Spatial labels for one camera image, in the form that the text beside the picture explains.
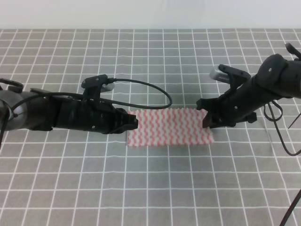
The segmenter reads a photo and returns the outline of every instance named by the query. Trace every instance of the grid mat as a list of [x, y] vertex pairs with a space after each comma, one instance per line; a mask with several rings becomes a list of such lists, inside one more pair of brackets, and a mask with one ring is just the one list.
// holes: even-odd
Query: grid mat
[[[173, 107], [196, 107], [229, 86], [213, 65], [254, 75], [284, 43], [301, 48], [301, 29], [0, 30], [0, 77], [25, 89], [82, 92], [83, 79], [156, 84]], [[164, 105], [137, 84], [105, 98]], [[290, 150], [301, 148], [301, 100], [280, 100]], [[212, 145], [130, 148], [126, 133], [11, 131], [0, 153], [0, 226], [277, 226], [301, 187], [301, 159], [284, 152], [262, 109], [258, 121], [213, 129]], [[288, 226], [301, 226], [301, 203]]]

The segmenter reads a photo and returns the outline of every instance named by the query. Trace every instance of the table surface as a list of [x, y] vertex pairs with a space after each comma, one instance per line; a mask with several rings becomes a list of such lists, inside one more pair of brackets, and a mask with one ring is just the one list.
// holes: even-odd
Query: table surface
[[[254, 75], [301, 29], [0, 30], [0, 77], [25, 89], [82, 92], [83, 79], [148, 81], [173, 107], [196, 107], [229, 86], [209, 78], [226, 64]], [[104, 98], [164, 105], [165, 97], [118, 83]], [[280, 100], [278, 122], [301, 148], [301, 100]], [[301, 159], [283, 150], [273, 123], [213, 129], [212, 145], [127, 147], [126, 133], [11, 131], [0, 153], [1, 226], [277, 226], [301, 187]], [[301, 225], [301, 204], [288, 226]]]

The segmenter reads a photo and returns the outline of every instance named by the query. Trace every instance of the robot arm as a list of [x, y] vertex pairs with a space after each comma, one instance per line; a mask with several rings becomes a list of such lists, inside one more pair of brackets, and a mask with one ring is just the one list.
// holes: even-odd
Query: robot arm
[[[301, 57], [291, 44], [286, 44], [286, 48]], [[218, 98], [197, 101], [198, 110], [208, 111], [204, 127], [234, 127], [243, 121], [253, 123], [257, 120], [254, 111], [267, 103], [281, 98], [301, 98], [301, 58], [288, 61], [279, 54], [271, 55], [253, 77], [225, 65], [214, 68], [210, 76], [230, 84], [230, 89]]]

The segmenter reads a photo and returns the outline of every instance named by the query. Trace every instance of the white grid line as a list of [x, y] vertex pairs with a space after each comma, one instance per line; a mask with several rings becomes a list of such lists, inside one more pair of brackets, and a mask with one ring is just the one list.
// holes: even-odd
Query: white grid line
[[[60, 35], [61, 35], [61, 32], [59, 32], [59, 35], [58, 35], [58, 38], [57, 38], [57, 41], [56, 41], [56, 44], [55, 44], [55, 48], [57, 47], [57, 44], [58, 44], [58, 41], [60, 39]], [[53, 60], [53, 56], [51, 57], [51, 60], [50, 60], [50, 63], [49, 63], [49, 66], [48, 66], [48, 70], [47, 70], [47, 74], [49, 72], [49, 69], [50, 69], [50, 65], [51, 65], [51, 62]], [[43, 85], [42, 85], [42, 89], [44, 88], [44, 85], [45, 85], [45, 82], [46, 82], [46, 78], [47, 78], [47, 74], [45, 76], [45, 79], [44, 79], [44, 82], [43, 82]], [[32, 188], [30, 190], [30, 194], [29, 194], [29, 197], [28, 197], [28, 201], [27, 201], [27, 205], [26, 205], [26, 210], [25, 210], [25, 213], [24, 213], [24, 216], [23, 216], [23, 220], [22, 220], [22, 226], [24, 225], [25, 223], [25, 219], [26, 219], [26, 214], [27, 214], [27, 211], [28, 211], [28, 208], [29, 208], [29, 203], [30, 203], [30, 200], [31, 200], [31, 197], [32, 197], [32, 192], [33, 192], [33, 189], [34, 189], [34, 184], [35, 184], [35, 181], [37, 179], [37, 173], [39, 171], [39, 167], [40, 167], [40, 164], [41, 164], [41, 160], [42, 160], [42, 156], [43, 156], [43, 153], [44, 153], [44, 150], [45, 150], [45, 145], [46, 145], [46, 141], [47, 141], [47, 138], [48, 138], [48, 134], [49, 132], [47, 131], [47, 134], [46, 134], [46, 137], [45, 137], [45, 141], [44, 141], [44, 144], [43, 144], [43, 148], [42, 148], [42, 152], [41, 152], [41, 155], [39, 157], [39, 163], [38, 163], [38, 166], [37, 166], [37, 169], [36, 169], [36, 173], [34, 175], [34, 179], [33, 179], [33, 183], [32, 183]]]
[[[21, 58], [23, 52], [24, 52], [24, 48], [23, 48], [22, 53], [21, 53], [21, 55], [20, 55], [20, 57], [19, 57], [19, 59], [18, 59], [18, 62], [20, 61], [20, 58]], [[27, 77], [27, 80], [26, 80], [26, 83], [25, 83], [25, 85], [24, 85], [24, 88], [26, 87], [28, 80], [29, 80], [29, 76]], [[29, 130], [26, 132], [24, 141], [23, 141], [23, 143], [22, 143], [20, 155], [19, 155], [19, 158], [17, 159], [17, 163], [16, 163], [16, 166], [15, 166], [14, 174], [13, 174], [13, 176], [12, 176], [12, 178], [11, 178], [11, 181], [10, 181], [10, 184], [9, 184], [9, 187], [8, 187], [8, 190], [11, 189], [11, 186], [12, 186], [12, 184], [13, 184], [13, 180], [14, 180], [15, 175], [16, 175], [16, 170], [17, 170], [18, 165], [19, 165], [19, 162], [20, 162], [20, 157], [21, 157], [21, 155], [22, 155], [22, 152], [23, 152], [23, 149], [24, 149], [24, 146], [25, 146], [25, 142], [26, 142], [26, 140], [27, 140], [28, 133], [29, 133]], [[4, 199], [2, 208], [4, 208], [5, 205], [6, 205], [6, 202], [7, 202], [7, 200], [8, 200], [8, 196], [9, 196], [9, 193], [10, 193], [9, 191], [6, 193], [6, 196], [5, 196], [5, 199]], [[2, 218], [2, 215], [3, 215], [3, 209], [2, 209], [1, 212], [0, 212], [0, 220], [1, 220], [1, 218]]]
[[[101, 58], [102, 58], [102, 54], [103, 54], [103, 49], [101, 50], [101, 53], [100, 53], [100, 60], [99, 60], [98, 71], [100, 69], [100, 61], [101, 61]], [[109, 135], [107, 135], [107, 141], [106, 141], [106, 145], [105, 145], [105, 154], [104, 154], [104, 162], [103, 162], [103, 173], [102, 173], [102, 183], [101, 183], [101, 191], [100, 191], [100, 195], [99, 195], [99, 203], [98, 203], [96, 226], [99, 225], [100, 209], [101, 209], [101, 203], [102, 203], [102, 197], [103, 197], [103, 182], [104, 182], [104, 171], [105, 171], [106, 160], [107, 160], [107, 153], [108, 153], [108, 143], [109, 143], [108, 141], [109, 141]]]
[[[71, 49], [69, 50], [69, 55], [67, 57], [67, 61], [69, 60], [70, 53], [71, 53]], [[65, 66], [63, 77], [62, 77], [62, 81], [64, 80], [66, 69], [67, 69], [67, 66]], [[66, 146], [67, 146], [67, 140], [68, 140], [68, 136], [69, 136], [69, 131], [70, 130], [68, 129], [67, 136], [66, 136], [66, 139], [65, 139], [64, 148], [63, 148], [62, 159], [60, 161], [60, 166], [59, 166], [58, 172], [61, 172], [61, 168], [62, 168], [62, 164], [63, 164], [63, 156], [65, 154], [65, 150], [66, 150]], [[60, 177], [60, 174], [58, 173], [57, 177], [56, 177], [56, 181], [55, 181], [55, 189], [57, 188], [59, 177]], [[51, 204], [50, 204], [50, 210], [49, 210], [49, 213], [48, 213], [46, 226], [49, 226], [50, 217], [51, 217], [51, 211], [52, 211], [52, 208], [53, 208], [54, 200], [55, 200], [55, 191], [53, 192], [53, 195], [52, 195], [52, 200], [51, 200]]]
[[[256, 42], [255, 42], [255, 40], [254, 40], [252, 31], [251, 31], [251, 36], [252, 36], [252, 38], [253, 38], [253, 41], [254, 41], [255, 46], [257, 47], [257, 44], [256, 44]], [[245, 127], [246, 127], [246, 133], [247, 133], [247, 136], [248, 136], [248, 140], [251, 141], [246, 122], [245, 122]], [[267, 204], [267, 206], [268, 206], [269, 217], [270, 217], [270, 219], [271, 219], [272, 226], [274, 226], [274, 221], [272, 220], [273, 218], [272, 218], [271, 210], [270, 210], [270, 208], [269, 208], [268, 199], [267, 199], [266, 193], [265, 193], [265, 191], [264, 191], [264, 186], [263, 186], [263, 183], [262, 183], [261, 175], [260, 175], [260, 173], [259, 173], [259, 168], [258, 168], [257, 159], [256, 159], [256, 157], [255, 157], [254, 150], [253, 150], [253, 147], [252, 147], [252, 144], [251, 144], [251, 143], [250, 143], [250, 148], [251, 148], [251, 151], [252, 151], [252, 154], [253, 154], [253, 157], [254, 157], [254, 162], [255, 162], [255, 165], [256, 165], [257, 172], [258, 172], [259, 181], [260, 181], [261, 187], [262, 187], [262, 189], [263, 189], [264, 199], [265, 199], [265, 202], [266, 202], [266, 204]]]
[[[135, 39], [135, 31], [133, 33], [133, 48], [132, 48], [132, 56], [134, 55], [134, 39]], [[132, 79], [132, 72], [133, 72], [133, 57], [132, 57], [132, 66], [131, 66], [131, 78]], [[129, 103], [131, 103], [131, 89], [132, 89], [132, 83], [130, 83], [130, 95], [129, 95]], [[125, 159], [125, 173], [124, 173], [124, 180], [123, 180], [123, 183], [124, 183], [124, 190], [123, 190], [123, 200], [122, 200], [122, 215], [121, 215], [121, 226], [124, 225], [124, 209], [125, 209], [125, 196], [126, 196], [126, 191], [125, 191], [125, 188], [126, 188], [126, 179], [127, 179], [127, 150], [128, 150], [128, 147], [126, 146], [126, 159]]]
[[[184, 96], [184, 85], [183, 85], [183, 73], [182, 73], [182, 63], [181, 63], [179, 30], [177, 30], [177, 37], [178, 37], [178, 45], [179, 45], [179, 56], [180, 56], [179, 59], [180, 59], [180, 70], [181, 70], [181, 80], [182, 80], [183, 103], [184, 103], [184, 108], [185, 108], [186, 104], [185, 104], [185, 96]], [[190, 176], [191, 176], [191, 182], [192, 182], [193, 203], [194, 203], [194, 206], [196, 207], [196, 196], [195, 196], [195, 192], [194, 192], [193, 175], [192, 175], [192, 164], [191, 164], [191, 157], [190, 157], [190, 145], [188, 145], [188, 153], [189, 153], [189, 164], [190, 164]], [[195, 214], [195, 217], [196, 217], [196, 226], [198, 226], [198, 213], [197, 213], [197, 209], [196, 208], [194, 209], [194, 214]]]

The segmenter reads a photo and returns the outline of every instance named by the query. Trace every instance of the cloth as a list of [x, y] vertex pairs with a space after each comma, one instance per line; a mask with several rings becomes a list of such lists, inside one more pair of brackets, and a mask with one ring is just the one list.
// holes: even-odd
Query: cloth
[[209, 128], [202, 128], [207, 111], [189, 108], [129, 111], [139, 120], [128, 131], [128, 146], [200, 145], [214, 142]]

